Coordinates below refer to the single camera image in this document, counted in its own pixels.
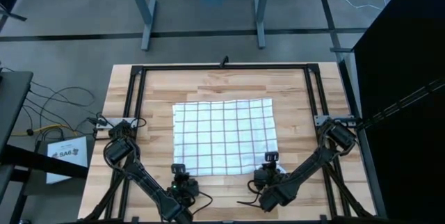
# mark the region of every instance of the checkered towel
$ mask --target checkered towel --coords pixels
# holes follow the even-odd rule
[[[240,175],[278,151],[272,99],[173,106],[174,162],[197,175]]]

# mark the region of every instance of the black metal frame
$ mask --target black metal frame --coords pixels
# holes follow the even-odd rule
[[[144,87],[145,87],[145,80],[146,80],[147,72],[155,71],[155,70],[264,70],[264,69],[299,69],[299,70],[302,70],[305,74],[305,83],[306,83],[308,97],[309,97],[309,104],[311,106],[311,114],[312,114],[312,118],[313,118],[314,128],[316,129],[317,126],[315,125],[314,116],[318,115],[318,111],[317,111],[317,107],[316,107],[314,88],[312,87],[312,78],[311,78],[311,72],[312,72],[315,76],[317,89],[318,89],[318,95],[320,97],[323,115],[329,114],[329,111],[327,109],[327,101],[325,98],[320,69],[319,69],[317,63],[309,63],[309,64],[231,64],[231,63],[227,63],[227,62],[228,62],[228,57],[224,58],[224,61],[219,65],[213,64],[213,65],[133,66],[131,69],[123,116],[129,117],[129,109],[131,107],[131,99],[132,99],[133,93],[134,93],[134,84],[136,82],[136,75],[140,74],[139,88],[138,88],[138,94],[137,94],[137,100],[136,100],[136,108],[135,108],[135,113],[134,113],[135,118],[140,117],[140,110],[141,110],[142,102],[143,102],[143,91],[144,91]],[[341,166],[340,166],[338,159],[334,160],[334,169],[335,169],[335,173],[339,176],[341,182],[343,182],[343,175],[341,173]],[[113,171],[111,183],[115,182],[116,177],[117,177],[117,173],[114,173],[114,171]],[[329,208],[330,208],[330,215],[331,215],[331,217],[334,218],[335,216],[338,216],[337,207],[335,204],[334,193],[332,190],[332,183],[330,180],[330,176],[325,168],[323,168],[323,177],[324,177],[324,183],[325,183],[325,188],[326,188],[326,192],[327,192],[327,201],[328,201]],[[129,181],[126,179],[124,181],[124,184],[122,187],[122,195],[120,198],[120,207],[119,207],[119,211],[118,211],[118,218],[120,220],[124,219],[125,211],[127,208],[128,191],[129,191]],[[345,199],[344,195],[341,195],[341,203],[342,203],[344,215],[350,216],[349,205],[348,205],[348,202]],[[113,199],[107,205],[105,219],[111,218],[112,209],[113,209]],[[308,223],[319,223],[319,221],[309,221]]]

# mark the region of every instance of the metal table leg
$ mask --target metal table leg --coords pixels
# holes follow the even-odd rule
[[[255,0],[255,22],[257,23],[258,47],[263,49],[266,47],[266,39],[264,35],[264,11],[266,9],[267,0]]]
[[[156,0],[149,0],[148,6],[145,0],[134,0],[138,6],[140,15],[144,20],[145,28],[144,34],[142,36],[141,49],[143,51],[148,51],[150,35],[152,34],[152,27],[154,22],[154,9],[156,6]]]

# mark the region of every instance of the concrete floor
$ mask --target concrete floor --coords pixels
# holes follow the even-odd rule
[[[158,0],[154,31],[254,29],[252,0]],[[383,0],[350,0],[355,5],[384,7]],[[344,0],[329,0],[336,27],[368,27],[380,13],[374,8],[355,9]],[[0,37],[69,35],[97,33],[140,33],[143,22],[133,0],[19,0],[14,12],[28,17],[9,19]],[[320,0],[268,0],[267,29],[325,28],[327,23]],[[361,34],[339,35],[342,47],[353,47]],[[34,81],[55,90],[82,86],[94,92],[91,111],[101,111],[111,68],[129,63],[219,62],[228,55],[231,62],[335,61],[330,53],[329,34],[267,35],[267,48],[257,49],[256,36],[157,38],[149,52],[139,50],[140,39],[0,42],[0,61],[14,70],[34,72]],[[36,92],[50,95],[45,89]],[[88,101],[84,93],[66,94],[77,102]],[[29,97],[37,103],[43,101]],[[88,116],[76,107],[49,103],[72,125]],[[38,116],[33,114],[34,125]],[[20,115],[15,131],[29,128],[29,119]],[[33,148],[33,138],[11,138],[10,143]],[[89,141],[91,151],[94,143]],[[35,224],[75,221],[84,182],[71,180],[54,186],[30,185],[23,218]],[[14,207],[19,184],[11,182],[0,216],[6,220]]]

